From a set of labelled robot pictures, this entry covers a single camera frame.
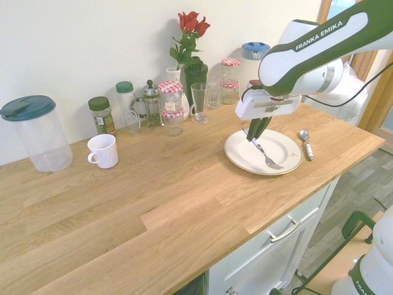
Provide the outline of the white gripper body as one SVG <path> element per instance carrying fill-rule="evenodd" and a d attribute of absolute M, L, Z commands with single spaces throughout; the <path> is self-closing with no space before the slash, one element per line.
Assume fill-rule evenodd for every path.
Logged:
<path fill-rule="evenodd" d="M 262 89 L 247 89 L 238 102 L 235 113 L 241 120 L 283 116 L 292 114 L 301 100 L 301 95 L 272 97 Z"/>

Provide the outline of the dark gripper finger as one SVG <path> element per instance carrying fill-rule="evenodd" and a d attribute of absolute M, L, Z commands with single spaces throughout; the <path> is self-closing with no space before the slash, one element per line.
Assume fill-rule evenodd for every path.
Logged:
<path fill-rule="evenodd" d="M 249 129 L 248 129 L 248 133 L 247 133 L 247 140 L 248 141 L 252 141 L 252 139 L 255 137 L 258 128 L 260 126 L 260 119 L 252 119 Z"/>
<path fill-rule="evenodd" d="M 262 135 L 264 130 L 267 128 L 268 124 L 270 123 L 272 117 L 265 117 L 263 119 L 260 119 L 260 124 L 257 128 L 257 131 L 255 133 L 255 139 L 259 139 L 259 137 Z"/>

